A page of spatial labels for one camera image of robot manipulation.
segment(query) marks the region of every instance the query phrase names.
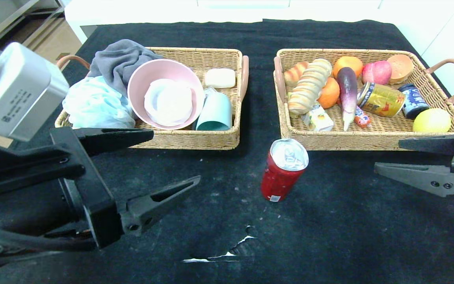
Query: bread roll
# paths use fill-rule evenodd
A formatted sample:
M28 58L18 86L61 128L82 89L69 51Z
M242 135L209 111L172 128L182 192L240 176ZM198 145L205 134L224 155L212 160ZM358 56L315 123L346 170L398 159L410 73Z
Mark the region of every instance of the bread roll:
M332 65L325 59L308 64L288 99L288 110L293 114L307 113L320 97L331 73Z
M413 61L405 54L395 54L386 61L391 64L390 84L404 82L414 70Z
M302 61L297 63L294 67L290 68L286 72L283 73L283 76L285 77L285 84L290 87L295 87L297 85L297 82L302 76L302 72L306 70L308 67L308 63L306 61Z

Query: yellow lemon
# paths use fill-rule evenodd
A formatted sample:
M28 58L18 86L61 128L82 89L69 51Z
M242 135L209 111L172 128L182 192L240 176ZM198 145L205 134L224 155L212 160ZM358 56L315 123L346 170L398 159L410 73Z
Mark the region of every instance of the yellow lemon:
M413 123L415 132L443 133L451 128L451 117L441 108L429 108L421 112Z

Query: wicker basket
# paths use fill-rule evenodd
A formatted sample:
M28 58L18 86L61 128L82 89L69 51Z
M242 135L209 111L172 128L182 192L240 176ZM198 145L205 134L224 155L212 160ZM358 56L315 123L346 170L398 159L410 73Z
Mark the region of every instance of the wicker basket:
M154 131L153 139L133 146L133 148L155 149L200 149L230 150L239 144L241 103L246 94L248 83L248 57L239 50L232 49L194 49L176 47L148 47L164 58L176 60L192 68L204 86L204 74L211 68L230 68L236 72L236 86L218 91L231 99L233 127L228 131L193 131L191 126L176 131L164 131L136 120L136 128L148 128ZM65 56L57 62L61 68L71 59L78 60L87 69L90 65L78 56ZM69 115L64 110L56 119L56 127L72 126Z
M371 63L386 60L394 54L406 54L414 64L414 71L405 83L414 83L419 88L425 101L431 108L442 108L452 118L452 126L448 133L415 133L413 120L404 117L399 112L394 117L381 117L369 113L371 128L360 128L355 123L350 125L349 131L342 131L342 112L338 105L326 110L335 125L332 131L310 131L298 117L290 117L288 112L286 93L292 89L285 86L282 70L288 70L301 61L311 62L317 58L324 58L332 65L341 56L356 56L362 62ZM454 63L454 59L444 60L430 69L425 69L419 59L410 52L396 50L339 50L339 49L283 49L279 50L274 58L274 84L279 112L281 137L294 138L301 142L307 150L382 150L401 151L398 141L412 137L452 135L454 134L454 96L448 98L443 90L430 75L445 63ZM393 84L398 88L405 83Z

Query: toy food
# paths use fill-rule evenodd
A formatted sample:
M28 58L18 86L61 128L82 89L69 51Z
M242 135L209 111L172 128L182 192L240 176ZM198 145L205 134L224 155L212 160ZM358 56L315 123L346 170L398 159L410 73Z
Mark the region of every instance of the toy food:
M337 100L337 104L342 107L341 99ZM371 127L371 118L359 106L355 109L354 121L360 128Z
M405 54L395 54L386 61L391 64L390 84L404 82L413 72L413 61Z
M339 84L333 77L328 77L327 83L322 88L322 94L317 99L322 108L331 108L339 98Z
M386 85L390 82L391 64L388 61L367 63L362 71L362 82Z
M451 128L451 117L441 108L429 108L421 112L413 123L415 132L443 133Z
M350 67L355 72L355 75L358 78L358 76L362 74L362 69L364 65L362 64L362 61L355 56L343 56L339 58L334 64L334 70L332 71L334 78L337 79L337 74L339 73L339 70L341 70L344 67Z
M325 59L315 59L308 64L288 100L288 110L293 114L310 111L320 97L331 72L332 66Z
M316 103L309 112L301 114L301 119L311 131L331 131L334 127L333 120L319 103Z
M350 67L344 67L337 73L337 83L339 83L340 99L342 103L342 120L344 121L344 131L355 119L355 109L357 108L357 77Z
M306 61L302 61L297 63L289 70L286 70L286 72L283 73L283 77L285 77L285 84L290 87L295 87L302 76L302 72L304 72L304 70L308 68L308 64L309 63L307 63Z

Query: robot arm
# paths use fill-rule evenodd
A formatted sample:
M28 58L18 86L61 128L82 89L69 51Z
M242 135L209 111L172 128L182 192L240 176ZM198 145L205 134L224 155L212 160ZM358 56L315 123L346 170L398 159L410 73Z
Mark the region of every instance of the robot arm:
M12 43L0 55L0 135L29 141L67 91L55 65ZM61 127L50 135L53 144L45 147L0 148L0 263L139 235L200 181L196 176L117 205L90 156L151 140L153 131ZM67 224L74 229L58 231Z

